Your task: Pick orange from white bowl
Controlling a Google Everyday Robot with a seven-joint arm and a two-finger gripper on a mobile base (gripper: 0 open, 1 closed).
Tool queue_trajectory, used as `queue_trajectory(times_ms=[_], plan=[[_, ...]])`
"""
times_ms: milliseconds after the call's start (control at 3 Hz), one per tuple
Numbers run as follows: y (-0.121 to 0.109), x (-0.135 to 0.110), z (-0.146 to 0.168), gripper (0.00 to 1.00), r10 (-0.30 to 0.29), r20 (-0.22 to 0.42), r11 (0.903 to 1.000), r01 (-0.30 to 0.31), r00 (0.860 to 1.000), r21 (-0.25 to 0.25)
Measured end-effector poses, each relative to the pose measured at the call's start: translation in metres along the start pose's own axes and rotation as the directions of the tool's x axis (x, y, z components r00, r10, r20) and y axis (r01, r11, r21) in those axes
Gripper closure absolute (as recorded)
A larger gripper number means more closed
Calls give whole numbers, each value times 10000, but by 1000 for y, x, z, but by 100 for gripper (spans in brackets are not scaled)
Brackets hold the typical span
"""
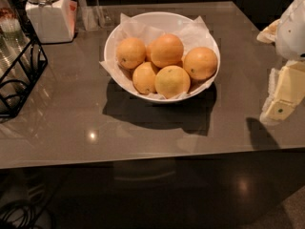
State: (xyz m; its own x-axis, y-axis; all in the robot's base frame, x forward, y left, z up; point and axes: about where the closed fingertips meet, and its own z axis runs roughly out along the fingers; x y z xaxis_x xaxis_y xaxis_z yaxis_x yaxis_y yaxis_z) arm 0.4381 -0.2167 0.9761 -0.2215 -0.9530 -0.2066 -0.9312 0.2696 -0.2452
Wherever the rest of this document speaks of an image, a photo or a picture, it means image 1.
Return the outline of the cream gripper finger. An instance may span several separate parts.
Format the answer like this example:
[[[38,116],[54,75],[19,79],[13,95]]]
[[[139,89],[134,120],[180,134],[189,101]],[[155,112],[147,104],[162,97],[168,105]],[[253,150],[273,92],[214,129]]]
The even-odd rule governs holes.
[[[288,118],[305,98],[305,63],[289,60],[269,75],[268,94],[262,107],[262,123],[279,123]]]
[[[261,31],[256,39],[259,42],[271,44],[275,42],[277,27],[279,24],[279,19],[276,19],[269,26],[267,26],[263,31]]]

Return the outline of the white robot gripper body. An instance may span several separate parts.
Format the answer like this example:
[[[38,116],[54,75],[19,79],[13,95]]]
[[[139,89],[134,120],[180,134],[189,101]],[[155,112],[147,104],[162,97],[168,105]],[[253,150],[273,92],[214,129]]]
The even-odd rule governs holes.
[[[275,48],[288,60],[305,60],[305,0],[294,0],[281,15]]]

